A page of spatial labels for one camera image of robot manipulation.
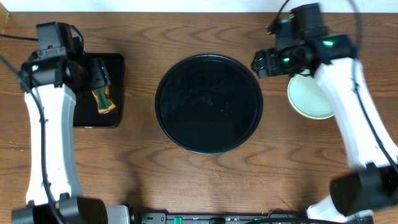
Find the orange green scrubbing sponge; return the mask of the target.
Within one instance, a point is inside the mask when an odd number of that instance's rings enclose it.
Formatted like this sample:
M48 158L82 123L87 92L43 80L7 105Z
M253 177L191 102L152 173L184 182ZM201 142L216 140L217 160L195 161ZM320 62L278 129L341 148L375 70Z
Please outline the orange green scrubbing sponge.
M109 86L93 90L92 95L97 104L99 114L106 114L116 108L114 101L110 97Z

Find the mint plate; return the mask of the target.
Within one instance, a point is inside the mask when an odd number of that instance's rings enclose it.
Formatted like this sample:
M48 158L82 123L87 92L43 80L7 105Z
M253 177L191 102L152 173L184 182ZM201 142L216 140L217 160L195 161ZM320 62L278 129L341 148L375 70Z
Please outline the mint plate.
M310 76L310 70L295 74L290 79L287 96L293 109L306 118L328 119L334 116L328 98L316 79Z

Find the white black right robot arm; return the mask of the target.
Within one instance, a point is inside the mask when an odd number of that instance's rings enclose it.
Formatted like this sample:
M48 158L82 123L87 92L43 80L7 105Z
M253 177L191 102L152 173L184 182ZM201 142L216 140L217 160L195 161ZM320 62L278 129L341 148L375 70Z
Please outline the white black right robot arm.
M330 193L301 215L280 223L372 223L373 213L397 204L397 145L368 90L358 58L361 39L331 34L317 3L275 16L267 28L275 47L259 50L260 78L312 77L326 95L345 144L350 173L330 182Z

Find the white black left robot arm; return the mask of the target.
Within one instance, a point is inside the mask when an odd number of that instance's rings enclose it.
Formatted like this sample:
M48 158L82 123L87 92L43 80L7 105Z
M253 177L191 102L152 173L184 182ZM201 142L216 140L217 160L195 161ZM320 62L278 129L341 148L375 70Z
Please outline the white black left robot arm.
M29 112L30 182L13 223L131 223L125 205L83 194L73 130L115 128L123 108L124 57L87 53L80 31L63 22L36 27L39 49L17 74Z

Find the rectangular black tray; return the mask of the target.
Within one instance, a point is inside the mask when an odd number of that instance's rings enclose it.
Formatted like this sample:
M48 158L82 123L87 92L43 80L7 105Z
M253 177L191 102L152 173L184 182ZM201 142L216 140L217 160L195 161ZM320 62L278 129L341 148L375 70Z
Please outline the rectangular black tray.
M110 97L116 108L109 113L99 114L97 104L91 91L76 94L76 106L73 119L75 127L115 128L119 125L124 102L124 70L123 55L119 53L85 54L80 60L85 67L88 57L102 58L111 79Z

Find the round black tray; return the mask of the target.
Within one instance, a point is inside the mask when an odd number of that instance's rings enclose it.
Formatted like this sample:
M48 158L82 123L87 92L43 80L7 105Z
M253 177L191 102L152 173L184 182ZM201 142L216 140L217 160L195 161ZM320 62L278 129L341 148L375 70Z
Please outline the round black tray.
M175 64L155 94L155 114L178 146L199 154L228 152L257 129L263 112L258 81L240 61L200 54Z

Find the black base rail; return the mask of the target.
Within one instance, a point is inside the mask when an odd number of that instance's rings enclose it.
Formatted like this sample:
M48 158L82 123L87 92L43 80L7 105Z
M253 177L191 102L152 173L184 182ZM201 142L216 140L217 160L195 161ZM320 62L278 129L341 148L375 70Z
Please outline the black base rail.
M131 215L132 224L340 224L336 221L310 219L301 213L276 212L271 215L184 215L143 213Z

